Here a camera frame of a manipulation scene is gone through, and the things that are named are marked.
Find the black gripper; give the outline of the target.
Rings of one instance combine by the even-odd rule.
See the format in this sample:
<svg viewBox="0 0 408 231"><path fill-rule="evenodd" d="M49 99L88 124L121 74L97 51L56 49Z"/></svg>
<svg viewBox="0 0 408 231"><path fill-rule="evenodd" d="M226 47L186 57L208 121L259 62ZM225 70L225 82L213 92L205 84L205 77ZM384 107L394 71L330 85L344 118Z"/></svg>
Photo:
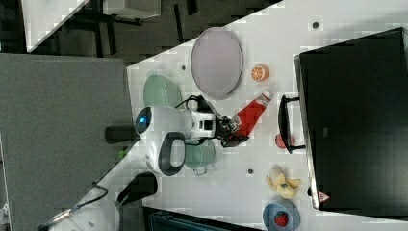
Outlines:
<svg viewBox="0 0 408 231"><path fill-rule="evenodd" d="M220 140L221 146L236 147L249 139L244 132L240 132L242 122L237 115L232 118L217 114L215 138Z"/></svg>

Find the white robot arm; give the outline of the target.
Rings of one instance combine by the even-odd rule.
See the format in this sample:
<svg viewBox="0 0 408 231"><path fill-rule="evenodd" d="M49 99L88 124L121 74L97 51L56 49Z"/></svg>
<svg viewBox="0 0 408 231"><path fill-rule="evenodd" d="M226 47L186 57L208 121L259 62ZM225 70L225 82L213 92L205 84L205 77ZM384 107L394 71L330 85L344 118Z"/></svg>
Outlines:
<svg viewBox="0 0 408 231"><path fill-rule="evenodd" d="M191 111L145 107L135 120L139 136L125 157L73 207L55 215L38 231L118 231L119 195L142 173L173 176L186 160L186 145L218 139L225 147L248 140L232 120L212 109Z"/></svg>

